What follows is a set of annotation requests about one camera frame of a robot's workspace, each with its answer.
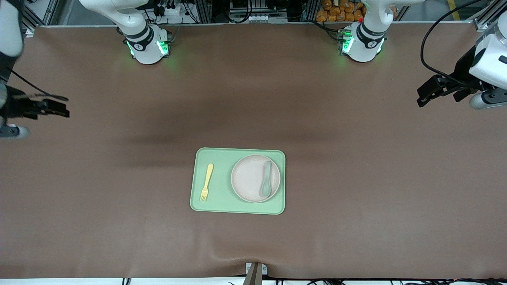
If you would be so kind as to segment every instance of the white plate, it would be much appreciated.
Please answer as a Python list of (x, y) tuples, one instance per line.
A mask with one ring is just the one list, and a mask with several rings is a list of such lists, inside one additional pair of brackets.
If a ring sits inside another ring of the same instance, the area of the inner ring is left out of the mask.
[[(262, 184), (264, 182), (264, 169), (266, 162), (271, 161), (271, 195), (262, 195)], [(242, 158), (234, 165), (231, 175), (231, 183), (234, 192), (239, 198), (252, 203), (259, 203), (269, 200), (276, 194), (280, 186), (280, 170), (269, 158), (263, 155), (250, 155)]]

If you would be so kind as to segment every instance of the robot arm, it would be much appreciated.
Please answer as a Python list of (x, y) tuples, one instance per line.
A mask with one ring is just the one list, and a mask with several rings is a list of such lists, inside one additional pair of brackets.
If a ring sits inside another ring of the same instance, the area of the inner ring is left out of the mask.
[(393, 21), (391, 5), (413, 5), (424, 0), (363, 0), (367, 12), (362, 23), (353, 23), (346, 39), (340, 44), (342, 54), (359, 62), (375, 58), (384, 43), (384, 36)]
[(506, 36), (507, 12), (504, 12), (456, 63), (450, 76), (463, 84), (434, 75), (417, 89), (419, 106), (451, 93), (456, 102), (477, 93), (470, 99), (470, 106), (478, 110), (507, 105)]
[[(12, 64), (23, 51), (21, 37), (21, 11), (23, 1), (0, 0), (0, 68), (10, 70)], [(27, 95), (23, 91), (6, 86), (0, 80), (0, 138), (24, 138), (29, 130), (23, 126), (7, 124), (9, 118), (30, 118), (36, 120), (38, 115), (60, 115), (69, 117), (65, 104), (43, 99), (32, 100), (31, 97), (52, 97), (66, 100), (65, 97), (49, 93)]]
[(127, 39), (134, 58), (153, 64), (169, 56), (171, 34), (157, 25), (148, 24), (136, 7), (148, 0), (79, 0), (88, 10), (113, 21)]

